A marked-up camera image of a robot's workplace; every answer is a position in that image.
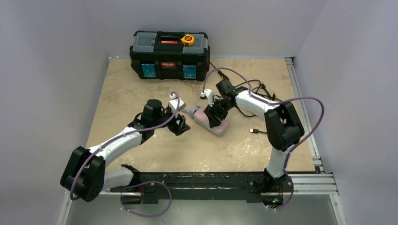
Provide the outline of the purple umbrella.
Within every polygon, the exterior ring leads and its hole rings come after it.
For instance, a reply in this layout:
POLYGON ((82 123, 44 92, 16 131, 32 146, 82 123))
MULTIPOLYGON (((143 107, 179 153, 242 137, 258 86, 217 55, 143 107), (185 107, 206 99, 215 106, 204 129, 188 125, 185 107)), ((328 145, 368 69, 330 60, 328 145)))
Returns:
POLYGON ((182 112, 187 114, 190 117, 193 117, 197 110, 198 110, 197 108, 183 109, 182 112))

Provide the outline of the pink umbrella case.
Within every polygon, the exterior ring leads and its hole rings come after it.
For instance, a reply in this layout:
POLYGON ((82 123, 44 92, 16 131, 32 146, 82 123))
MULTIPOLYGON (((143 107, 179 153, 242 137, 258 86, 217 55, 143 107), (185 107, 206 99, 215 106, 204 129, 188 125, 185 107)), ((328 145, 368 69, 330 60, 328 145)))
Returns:
POLYGON ((228 123, 226 120, 220 121, 217 118, 215 121, 210 120, 205 114, 203 108, 195 111, 195 113, 193 114, 193 119, 196 123, 206 128, 208 131, 215 134, 216 136, 223 136, 228 128, 228 123))

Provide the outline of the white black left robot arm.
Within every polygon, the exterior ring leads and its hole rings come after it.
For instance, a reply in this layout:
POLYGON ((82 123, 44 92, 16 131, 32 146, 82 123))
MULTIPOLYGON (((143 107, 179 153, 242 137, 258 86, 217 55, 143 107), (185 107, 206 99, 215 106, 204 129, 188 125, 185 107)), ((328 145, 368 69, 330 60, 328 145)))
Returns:
POLYGON ((188 131, 190 126, 186 124, 186 118, 179 114, 185 107, 179 97, 170 100, 167 107, 160 100, 149 99, 143 111, 117 135, 90 148, 76 147, 60 185, 69 191, 71 200, 85 202, 91 202, 105 189, 128 186, 134 177, 130 166, 121 166, 114 173, 106 173, 106 168, 125 152, 145 143, 156 129, 168 128, 176 136, 188 131))

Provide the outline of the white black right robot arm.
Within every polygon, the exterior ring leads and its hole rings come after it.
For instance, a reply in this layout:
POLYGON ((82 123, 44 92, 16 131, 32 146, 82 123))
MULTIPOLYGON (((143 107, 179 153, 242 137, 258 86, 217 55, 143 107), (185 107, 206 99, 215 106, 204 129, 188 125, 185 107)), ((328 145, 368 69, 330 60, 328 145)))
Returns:
POLYGON ((272 146, 271 157, 264 170, 263 187, 278 185, 286 177, 288 151, 298 145, 305 133, 294 105, 291 102, 267 100, 246 87, 233 86, 229 80, 218 82, 216 87, 221 95, 218 99, 214 98, 211 89, 203 89, 200 93, 200 98, 208 101, 203 110, 203 126, 214 134, 219 133, 233 107, 263 118, 272 146))

